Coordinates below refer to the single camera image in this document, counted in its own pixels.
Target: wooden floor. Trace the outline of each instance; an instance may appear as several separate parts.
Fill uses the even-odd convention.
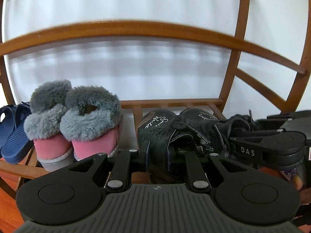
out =
[[[18,177],[5,173],[0,176],[14,189]],[[15,200],[0,189],[0,230],[3,233],[12,233],[15,229],[23,224],[23,219],[19,213]]]

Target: shoe rack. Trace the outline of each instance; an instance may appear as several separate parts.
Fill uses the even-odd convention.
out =
[[[5,54],[48,43],[80,38],[104,36],[143,36],[195,41],[224,47],[231,49],[232,51],[219,98],[122,101],[122,108],[133,109],[136,129],[142,118],[142,108],[146,107],[165,108],[171,106],[193,107],[199,105],[209,105],[218,118],[224,118],[222,111],[228,99],[235,76],[262,94],[273,105],[279,108],[281,112],[295,111],[303,96],[311,74],[311,0],[308,0],[309,16],[307,33],[302,58],[299,64],[294,63],[293,61],[271,50],[244,40],[248,20],[249,1],[250,0],[240,0],[235,36],[173,23],[121,20],[64,25],[44,29],[38,32],[32,32],[27,35],[8,40],[0,44],[0,83],[2,83],[7,102],[8,104],[12,104],[14,103],[14,100],[4,65],[3,56]],[[274,61],[296,72],[294,83],[286,100],[282,99],[276,92],[272,91],[260,81],[238,68],[241,52],[250,53]],[[10,165],[4,161],[0,161],[0,171],[31,179],[47,173],[44,169],[37,168],[29,164]],[[12,197],[14,196],[14,190],[12,191],[8,189],[1,180],[0,187],[6,190],[7,193],[10,193]]]

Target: blue slide sandal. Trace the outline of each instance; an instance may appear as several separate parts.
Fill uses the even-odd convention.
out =
[[[33,146],[24,131],[24,121],[31,114],[27,103],[18,104],[15,112],[16,128],[2,147],[2,157],[10,164],[17,164],[25,158]]]
[[[8,137],[13,133],[15,130],[15,105],[7,105],[0,108],[0,116],[4,113],[5,117],[0,123],[0,152],[2,146],[7,141]]]

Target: gray fur trim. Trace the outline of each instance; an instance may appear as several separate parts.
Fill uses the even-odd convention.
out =
[[[69,109],[62,117],[60,131],[68,141],[91,141],[120,124],[122,116],[112,119],[111,111],[99,109],[80,116],[77,107]]]
[[[68,92],[60,131],[68,140],[91,141],[121,123],[122,112],[118,97],[103,87],[80,86]],[[84,106],[93,105],[97,110],[81,115]]]
[[[31,95],[31,112],[43,112],[53,108],[58,103],[65,105],[66,95],[70,89],[71,82],[69,80],[55,80],[43,83]]]
[[[59,124],[67,108],[57,104],[43,113],[30,114],[24,122],[24,130],[29,140],[46,139],[59,133]]]

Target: ribbed rubber surface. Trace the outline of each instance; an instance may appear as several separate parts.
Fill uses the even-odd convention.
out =
[[[101,207],[82,221],[66,226],[43,226],[28,221],[15,232],[298,233],[301,231],[290,222],[259,227],[234,221],[223,214],[208,195],[192,193],[184,184],[161,186],[134,184],[124,193],[109,194]]]
[[[25,119],[22,120],[2,148],[2,156],[11,164],[21,162],[32,147],[32,143],[29,143],[24,131],[24,121]]]

